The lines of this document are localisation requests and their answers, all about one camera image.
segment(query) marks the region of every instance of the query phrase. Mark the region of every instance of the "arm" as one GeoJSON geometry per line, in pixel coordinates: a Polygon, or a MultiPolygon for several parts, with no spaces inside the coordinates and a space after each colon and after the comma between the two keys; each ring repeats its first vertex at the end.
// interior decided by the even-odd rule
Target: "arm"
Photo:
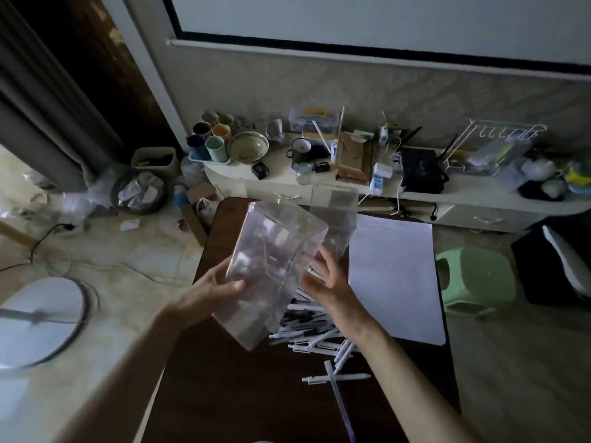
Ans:
{"type": "Polygon", "coordinates": [[[402,348],[359,302],[324,248],[326,264],[314,262],[325,283],[304,275],[302,284],[321,303],[335,325],[359,347],[411,443],[479,442],[480,438],[441,397],[402,348]]]}
{"type": "Polygon", "coordinates": [[[230,258],[167,304],[78,410],[54,443],[129,443],[134,440],[154,387],[181,331],[211,315],[244,289],[220,284],[230,258]]]}

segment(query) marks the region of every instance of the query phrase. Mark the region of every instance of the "projector screen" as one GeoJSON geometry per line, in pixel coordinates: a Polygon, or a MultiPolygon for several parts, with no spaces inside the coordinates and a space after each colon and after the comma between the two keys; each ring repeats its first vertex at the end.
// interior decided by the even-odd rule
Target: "projector screen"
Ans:
{"type": "Polygon", "coordinates": [[[164,0],[177,39],[591,74],[591,0],[164,0]]]}

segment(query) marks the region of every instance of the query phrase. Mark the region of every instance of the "green plastic stool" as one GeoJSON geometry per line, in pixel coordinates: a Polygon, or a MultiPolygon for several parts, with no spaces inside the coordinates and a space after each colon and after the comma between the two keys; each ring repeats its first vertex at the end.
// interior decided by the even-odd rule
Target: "green plastic stool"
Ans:
{"type": "Polygon", "coordinates": [[[464,247],[437,255],[449,266],[449,284],[441,291],[446,313],[477,317],[515,299],[515,275],[503,255],[464,247]]]}

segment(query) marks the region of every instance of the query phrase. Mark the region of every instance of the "gray curtain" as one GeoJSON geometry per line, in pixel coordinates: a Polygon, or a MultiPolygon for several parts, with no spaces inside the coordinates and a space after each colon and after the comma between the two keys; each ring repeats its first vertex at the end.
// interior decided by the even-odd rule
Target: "gray curtain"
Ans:
{"type": "Polygon", "coordinates": [[[66,192],[84,191],[122,146],[8,0],[0,0],[0,144],[66,192]]]}

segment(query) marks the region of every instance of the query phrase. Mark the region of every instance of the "sheet of paper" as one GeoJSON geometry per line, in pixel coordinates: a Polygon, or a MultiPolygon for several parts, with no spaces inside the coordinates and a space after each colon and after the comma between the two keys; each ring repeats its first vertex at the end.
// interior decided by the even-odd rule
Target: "sheet of paper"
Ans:
{"type": "Polygon", "coordinates": [[[431,224],[359,214],[349,245],[349,284],[390,335],[446,342],[431,224]]]}

